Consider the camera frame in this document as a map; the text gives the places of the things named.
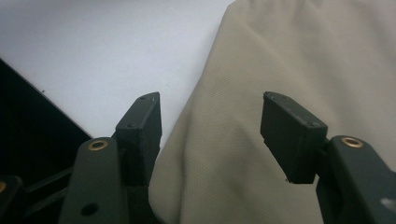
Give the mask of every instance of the black object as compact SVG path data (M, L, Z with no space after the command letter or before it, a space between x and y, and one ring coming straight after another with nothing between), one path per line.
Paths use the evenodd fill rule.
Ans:
M289 97L264 94L261 133L288 180L320 179L323 220L396 223L396 176L366 142L350 136L326 139L327 126Z
M111 138L91 139L1 61L0 72L0 223L160 223L148 196L158 92L139 97Z

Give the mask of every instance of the screw hole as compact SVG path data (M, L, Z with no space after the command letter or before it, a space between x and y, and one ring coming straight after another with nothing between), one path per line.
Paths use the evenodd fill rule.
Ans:
M102 147L102 146L104 146L105 144L103 143L103 142L97 142L97 143L93 143L92 144L92 147Z
M88 146L88 149L91 151L96 151L96 150L100 150L107 147L107 141L103 141L103 140L98 140L98 141L94 141L92 143L90 143L90 145Z
M358 141L355 141L355 140L351 140L351 139L347 139L346 140L349 144L352 144L352 145L357 145L359 142Z
M81 214L84 217L90 217L93 214L95 214L98 210L99 210L99 205L97 203L89 203L81 209Z

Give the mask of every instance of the white table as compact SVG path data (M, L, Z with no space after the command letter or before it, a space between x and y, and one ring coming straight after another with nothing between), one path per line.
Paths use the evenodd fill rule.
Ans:
M162 97L163 147L232 0L0 1L0 58L91 137Z

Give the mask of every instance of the beige fabric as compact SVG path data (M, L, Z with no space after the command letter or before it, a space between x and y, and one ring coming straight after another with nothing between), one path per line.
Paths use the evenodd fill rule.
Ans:
M262 94L286 94L371 143L396 170L396 2L239 0L157 160L165 223L321 223L315 185L292 185L260 136Z

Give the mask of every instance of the white surface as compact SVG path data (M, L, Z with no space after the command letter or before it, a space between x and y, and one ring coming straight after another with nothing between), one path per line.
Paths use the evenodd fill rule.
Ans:
M159 91L165 143L232 0L0 1L0 57L92 137Z

